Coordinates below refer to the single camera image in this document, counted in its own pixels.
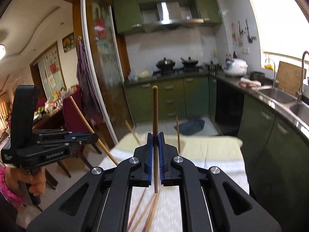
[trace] pink sleeve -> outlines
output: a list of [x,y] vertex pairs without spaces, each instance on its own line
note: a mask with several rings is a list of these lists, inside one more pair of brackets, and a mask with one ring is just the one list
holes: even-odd
[[25,203],[25,199],[22,195],[13,193],[5,183],[5,167],[0,167],[0,193],[3,197],[16,209],[21,204]]

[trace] orange curtain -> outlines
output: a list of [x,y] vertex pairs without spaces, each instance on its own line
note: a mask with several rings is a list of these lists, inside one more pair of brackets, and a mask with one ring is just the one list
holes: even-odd
[[7,129],[6,118],[9,115],[9,110],[7,108],[6,95],[0,97],[0,133]]

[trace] range hood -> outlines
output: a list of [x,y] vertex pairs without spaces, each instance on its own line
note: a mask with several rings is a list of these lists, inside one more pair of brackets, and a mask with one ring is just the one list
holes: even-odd
[[160,2],[141,6],[141,16],[145,32],[174,30],[178,27],[194,28],[209,18],[200,18],[195,0]]

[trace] white rice cooker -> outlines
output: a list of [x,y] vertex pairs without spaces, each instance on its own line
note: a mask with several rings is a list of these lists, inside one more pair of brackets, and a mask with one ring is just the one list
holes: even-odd
[[223,65],[223,71],[226,75],[242,76],[247,73],[247,63],[245,60],[235,58],[227,60]]

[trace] silver screw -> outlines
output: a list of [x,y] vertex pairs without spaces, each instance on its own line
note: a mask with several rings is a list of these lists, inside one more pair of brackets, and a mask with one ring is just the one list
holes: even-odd
[[176,156],[176,157],[174,157],[174,161],[175,161],[176,163],[181,163],[181,162],[183,162],[183,157],[181,157],[181,156]]
[[137,157],[131,157],[131,158],[129,159],[129,162],[130,162],[131,164],[136,164],[136,163],[139,162],[139,159],[138,159]]
[[91,172],[92,174],[100,174],[102,173],[102,169],[100,167],[94,167]]
[[220,173],[220,168],[218,168],[218,167],[212,167],[212,168],[211,168],[211,172],[212,172],[213,174],[218,174],[218,173]]

